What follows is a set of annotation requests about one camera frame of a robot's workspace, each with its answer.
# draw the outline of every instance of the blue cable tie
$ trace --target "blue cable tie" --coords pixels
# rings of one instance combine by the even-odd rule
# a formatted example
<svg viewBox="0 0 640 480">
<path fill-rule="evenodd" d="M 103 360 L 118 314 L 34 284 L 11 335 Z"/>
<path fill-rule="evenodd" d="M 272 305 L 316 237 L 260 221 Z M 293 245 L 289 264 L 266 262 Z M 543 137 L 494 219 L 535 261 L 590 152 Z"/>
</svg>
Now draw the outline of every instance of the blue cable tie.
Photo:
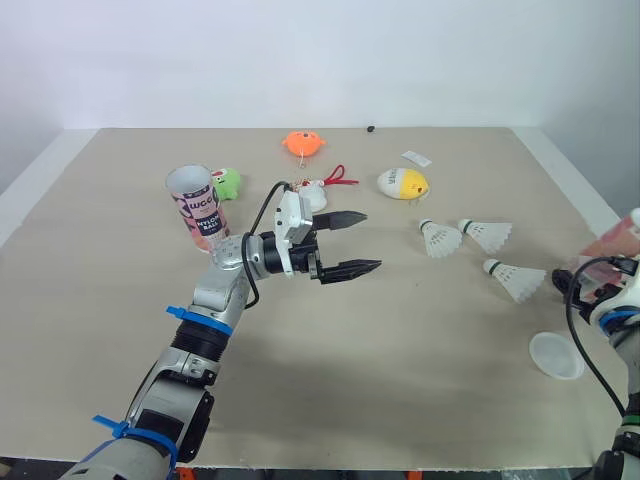
<svg viewBox="0 0 640 480">
<path fill-rule="evenodd" d="M 633 317 L 634 315 L 639 315 L 640 314 L 640 310 L 636 311 L 636 310 L 618 310 L 616 312 L 610 312 L 607 313 L 606 315 L 603 315 L 600 318 L 600 329 L 607 333 L 607 331 L 605 330 L 605 327 L 609 324 L 609 322 L 611 320 L 615 320 L 616 318 L 620 318 L 620 317 Z"/>
<path fill-rule="evenodd" d="M 147 430 L 146 428 L 130 428 L 128 422 L 115 422 L 110 418 L 103 417 L 102 415 L 96 415 L 91 420 L 110 428 L 113 438 L 125 438 L 129 435 L 135 435 L 137 437 L 147 438 L 165 447 L 169 451 L 170 455 L 167 480 L 171 479 L 171 474 L 176 468 L 176 462 L 178 460 L 178 447 L 176 447 L 176 444 L 173 443 L 169 437 L 162 435 L 161 433 L 154 432 L 153 430 Z"/>
<path fill-rule="evenodd" d="M 179 318 L 180 320 L 189 320 L 190 322 L 199 323 L 200 325 L 211 327 L 214 330 L 218 330 L 229 336 L 231 336 L 231 334 L 233 333 L 233 328 L 231 328 L 226 323 L 219 322 L 205 315 L 200 315 L 199 313 L 190 312 L 186 308 L 174 307 L 169 305 L 166 312 L 176 318 Z"/>
</svg>

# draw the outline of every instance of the white wall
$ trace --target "white wall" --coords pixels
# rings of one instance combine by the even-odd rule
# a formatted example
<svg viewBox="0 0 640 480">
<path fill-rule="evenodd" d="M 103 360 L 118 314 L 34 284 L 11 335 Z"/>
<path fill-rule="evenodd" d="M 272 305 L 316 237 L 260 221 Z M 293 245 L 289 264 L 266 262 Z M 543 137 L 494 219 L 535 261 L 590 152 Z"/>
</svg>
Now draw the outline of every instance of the white wall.
<svg viewBox="0 0 640 480">
<path fill-rule="evenodd" d="M 640 203 L 637 0 L 2 5 L 68 128 L 542 125 Z"/>
<path fill-rule="evenodd" d="M 62 130 L 41 72 L 18 55 L 0 0 L 0 193 Z"/>
</svg>

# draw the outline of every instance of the orange toy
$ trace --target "orange toy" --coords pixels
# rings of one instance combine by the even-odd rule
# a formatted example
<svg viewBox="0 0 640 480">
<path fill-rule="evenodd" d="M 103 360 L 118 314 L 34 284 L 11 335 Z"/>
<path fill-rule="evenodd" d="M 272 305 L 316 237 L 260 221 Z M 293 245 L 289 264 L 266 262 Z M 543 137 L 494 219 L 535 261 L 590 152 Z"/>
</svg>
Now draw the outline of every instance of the orange toy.
<svg viewBox="0 0 640 480">
<path fill-rule="evenodd" d="M 316 132 L 291 132 L 282 141 L 291 153 L 300 157 L 300 166 L 303 166 L 304 157 L 310 157 L 318 151 L 320 145 L 326 143 Z"/>
</svg>

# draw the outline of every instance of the green plush toy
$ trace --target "green plush toy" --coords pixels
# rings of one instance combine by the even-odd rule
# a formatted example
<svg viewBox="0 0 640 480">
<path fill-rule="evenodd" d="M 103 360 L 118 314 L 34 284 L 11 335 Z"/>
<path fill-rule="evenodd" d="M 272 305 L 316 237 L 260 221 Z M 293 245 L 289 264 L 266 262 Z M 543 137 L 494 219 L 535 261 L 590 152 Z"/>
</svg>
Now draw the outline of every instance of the green plush toy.
<svg viewBox="0 0 640 480">
<path fill-rule="evenodd" d="M 242 185 L 242 177 L 233 168 L 221 168 L 211 172 L 213 186 L 218 193 L 218 199 L 235 200 L 238 198 L 238 190 Z"/>
</svg>

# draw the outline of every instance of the white feathers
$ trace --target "white feathers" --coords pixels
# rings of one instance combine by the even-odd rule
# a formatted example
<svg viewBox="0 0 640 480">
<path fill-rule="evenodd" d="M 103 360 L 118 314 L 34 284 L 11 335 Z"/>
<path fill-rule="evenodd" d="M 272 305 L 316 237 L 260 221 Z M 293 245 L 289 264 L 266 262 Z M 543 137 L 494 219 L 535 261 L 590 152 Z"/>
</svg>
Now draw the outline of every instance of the white feathers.
<svg viewBox="0 0 640 480">
<path fill-rule="evenodd" d="M 510 223 L 482 223 L 465 218 L 458 229 L 473 238 L 489 255 L 496 253 L 511 234 Z"/>
<path fill-rule="evenodd" d="M 424 235 L 427 255 L 442 258 L 451 255 L 462 243 L 462 234 L 448 225 L 433 223 L 430 218 L 420 222 L 420 231 Z"/>
<path fill-rule="evenodd" d="M 533 295 L 544 280 L 547 272 L 535 268 L 505 265 L 492 258 L 482 265 L 484 271 L 494 277 L 505 288 L 516 303 L 524 302 Z"/>
</svg>

